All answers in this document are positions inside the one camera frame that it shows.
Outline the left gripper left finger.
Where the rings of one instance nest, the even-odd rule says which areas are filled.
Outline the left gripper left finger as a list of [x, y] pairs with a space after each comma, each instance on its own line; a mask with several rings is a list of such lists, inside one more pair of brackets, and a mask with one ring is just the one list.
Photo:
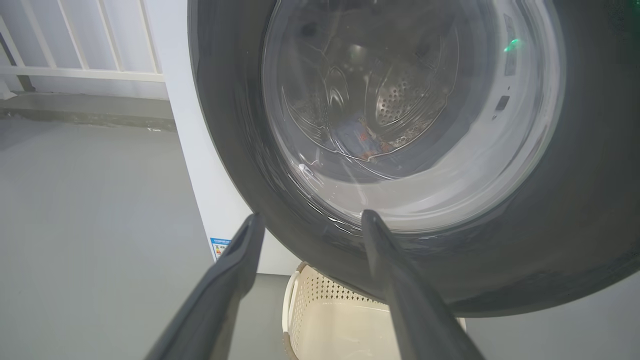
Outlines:
[[258, 273], [265, 219], [250, 214], [190, 292], [147, 360], [226, 360], [242, 298]]

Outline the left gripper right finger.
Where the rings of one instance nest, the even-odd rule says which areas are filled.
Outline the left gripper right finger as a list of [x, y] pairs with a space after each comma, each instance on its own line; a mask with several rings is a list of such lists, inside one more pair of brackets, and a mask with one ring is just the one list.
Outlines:
[[441, 296], [402, 254], [372, 209], [361, 214], [371, 276], [384, 293], [403, 360], [482, 360], [483, 354]]

